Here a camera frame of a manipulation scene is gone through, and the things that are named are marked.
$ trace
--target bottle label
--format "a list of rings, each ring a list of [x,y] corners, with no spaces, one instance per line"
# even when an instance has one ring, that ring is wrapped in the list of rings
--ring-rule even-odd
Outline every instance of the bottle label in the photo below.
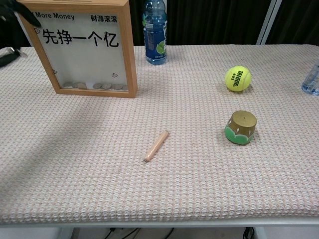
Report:
[[[147,57],[151,59],[161,59],[166,56],[166,26],[167,21],[163,24],[163,28],[160,30],[154,30],[152,24],[146,23],[147,29],[153,29],[152,31],[147,31],[144,27]]]

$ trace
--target floor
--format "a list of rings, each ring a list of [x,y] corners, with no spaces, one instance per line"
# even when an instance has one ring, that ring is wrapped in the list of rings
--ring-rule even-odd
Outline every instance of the floor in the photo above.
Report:
[[[117,228],[108,239],[122,239],[133,229]],[[171,229],[143,228],[127,239],[164,239]],[[80,228],[74,231],[73,239],[104,239],[110,229]],[[169,239],[241,239],[245,228],[175,228]]]

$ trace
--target gold lid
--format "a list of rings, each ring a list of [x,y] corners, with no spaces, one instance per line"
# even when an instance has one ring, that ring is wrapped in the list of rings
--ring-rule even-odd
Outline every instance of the gold lid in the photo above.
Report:
[[[256,117],[248,111],[236,111],[232,115],[234,123],[242,127],[253,127],[257,123]]]

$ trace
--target water bottle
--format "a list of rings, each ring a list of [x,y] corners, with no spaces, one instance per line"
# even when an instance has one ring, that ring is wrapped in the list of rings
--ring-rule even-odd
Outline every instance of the water bottle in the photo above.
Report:
[[[166,61],[167,17],[163,0],[146,0],[143,13],[146,60],[153,65]]]
[[[305,78],[305,81],[301,85],[301,89],[307,94],[319,96],[319,60]]]

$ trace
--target pencil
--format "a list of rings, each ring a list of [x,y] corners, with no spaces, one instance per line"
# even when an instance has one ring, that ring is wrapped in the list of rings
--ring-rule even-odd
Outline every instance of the pencil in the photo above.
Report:
[[[144,161],[146,163],[151,161],[151,159],[153,158],[154,154],[157,152],[157,150],[159,149],[159,147],[161,146],[161,144],[164,142],[164,140],[166,139],[166,137],[168,135],[169,135],[169,132],[167,130],[165,130],[163,133],[160,134],[160,136],[157,138],[155,143],[152,145],[152,147],[146,153],[146,156],[145,156],[145,159],[144,159]]]

